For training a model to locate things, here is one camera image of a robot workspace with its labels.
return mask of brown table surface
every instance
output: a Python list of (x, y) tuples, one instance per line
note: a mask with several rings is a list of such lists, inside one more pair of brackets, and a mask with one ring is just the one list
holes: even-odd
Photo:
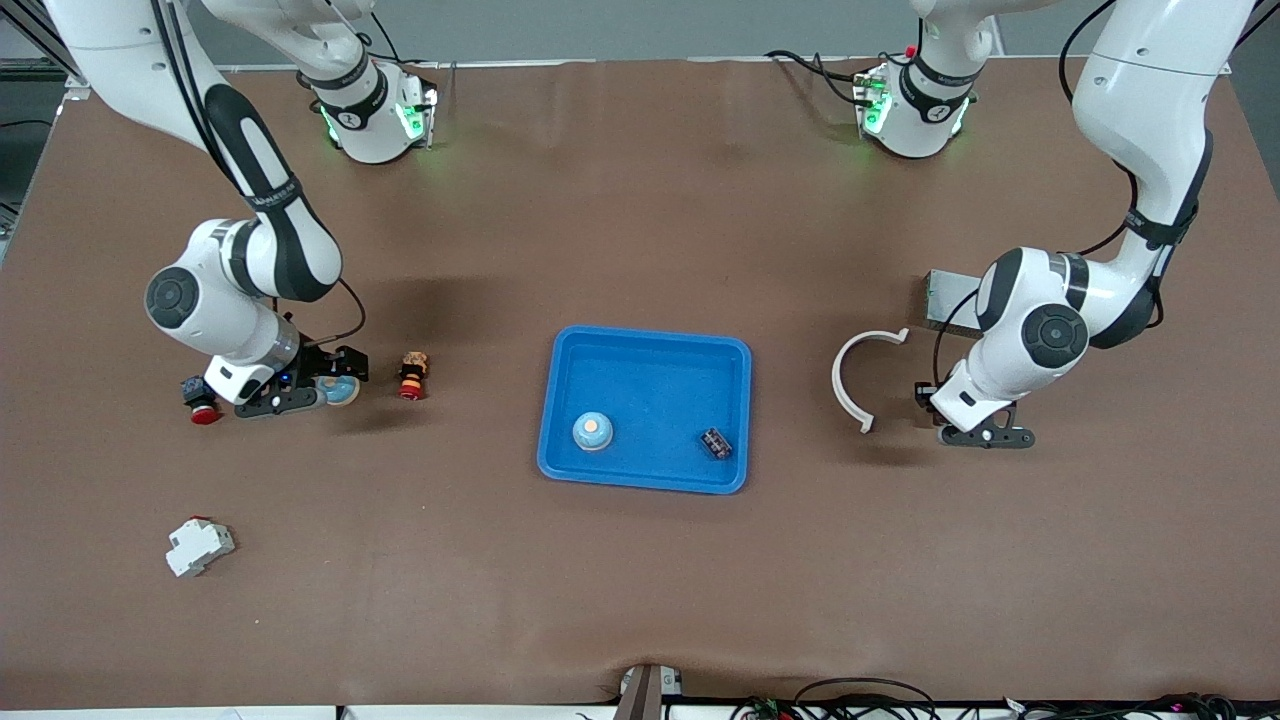
[[(339, 238), (375, 380), (352, 406), (186, 420), (205, 359), (142, 313), (207, 218), (246, 217), (191, 147), (70, 102), (0, 273), (5, 707), (577, 702), (640, 661), (686, 692), (874, 674), (941, 698), (1280, 694), (1274, 329), (1280, 208), (1229, 83), (1169, 319), (1033, 395), (1029, 452), (938, 446), (910, 400), (931, 268), (1115, 227), (1123, 176), (1047, 60), (993, 61), (941, 156), (858, 140), (820, 78), (753, 63), (436, 73), (439, 145), (329, 147), (291, 74), (233, 78)], [(348, 325), (342, 292), (291, 305)], [(730, 497), (553, 482), (534, 462), (568, 324), (754, 350)], [(945, 342), (951, 363), (966, 341)], [(402, 352), (430, 398), (394, 397)], [(192, 514), (237, 551), (164, 562)]]

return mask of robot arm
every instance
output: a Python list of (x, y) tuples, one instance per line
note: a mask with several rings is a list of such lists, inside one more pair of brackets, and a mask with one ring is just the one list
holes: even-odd
[(1204, 105), (1252, 0), (1119, 0), (1073, 108), (1085, 137), (1126, 168), (1138, 196), (1115, 259), (1021, 247), (977, 297), (983, 329), (932, 404), (964, 432), (1070, 370), (1087, 346), (1147, 328), (1169, 260), (1196, 218), (1212, 155)]
[(276, 373), (317, 352), (264, 299), (311, 302), (328, 293), (342, 274), (337, 242), (262, 118), (191, 36), (180, 4), (50, 0), (47, 8), (108, 105), (210, 152), (256, 213), (198, 225), (146, 291), (157, 328), (214, 356), (205, 380), (218, 395), (237, 406), (256, 400)]
[(435, 90), (390, 63), (369, 58), (351, 20), (376, 0), (204, 0), (298, 65), (320, 99), (333, 140), (360, 163), (387, 163), (430, 145)]

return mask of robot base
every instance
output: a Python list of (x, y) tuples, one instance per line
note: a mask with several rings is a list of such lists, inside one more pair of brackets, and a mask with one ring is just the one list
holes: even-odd
[(439, 94), (435, 85), (406, 73), (398, 65), (375, 61), (389, 85), (385, 104), (369, 118), (364, 129), (348, 129), (330, 117), (323, 105), (320, 115), (329, 129), (329, 140), (351, 159), (379, 165), (396, 160), (413, 147), (431, 147), (435, 136), (435, 106)]
[(960, 132), (972, 97), (965, 99), (946, 120), (925, 122), (920, 113), (895, 90), (904, 72), (905, 67), (891, 60), (855, 76), (854, 97), (869, 104), (867, 108), (858, 108), (858, 129), (863, 137), (876, 140), (895, 155), (909, 159), (928, 158), (936, 155)]

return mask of white semicircular part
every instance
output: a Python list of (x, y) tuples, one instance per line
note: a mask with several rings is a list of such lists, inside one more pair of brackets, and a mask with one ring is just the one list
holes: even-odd
[(840, 348), (840, 352), (836, 354), (836, 361), (831, 364), (831, 389), (836, 393), (836, 401), (838, 401), (840, 406), (845, 409), (845, 413), (849, 413), (855, 420), (863, 424), (863, 434), (872, 432), (872, 423), (876, 421), (876, 416), (859, 407), (858, 404), (854, 402), (854, 398), (849, 397), (849, 393), (845, 392), (845, 383), (840, 379), (840, 366), (845, 361), (845, 355), (847, 355), (855, 345), (863, 342), (864, 340), (883, 340), (886, 342), (892, 342), (893, 345), (902, 345), (906, 342), (906, 333), (908, 329), (902, 328), (899, 333), (891, 333), (888, 331), (867, 331), (859, 336), (854, 336), (845, 343), (844, 347)]

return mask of blue tray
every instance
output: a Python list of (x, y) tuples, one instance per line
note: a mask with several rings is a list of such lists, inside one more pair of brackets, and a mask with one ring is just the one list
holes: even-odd
[[(572, 325), (556, 337), (538, 466), (548, 478), (728, 495), (746, 482), (751, 351), (739, 340)], [(613, 441), (586, 452), (573, 420), (595, 410)], [(733, 454), (716, 460), (716, 428)]]

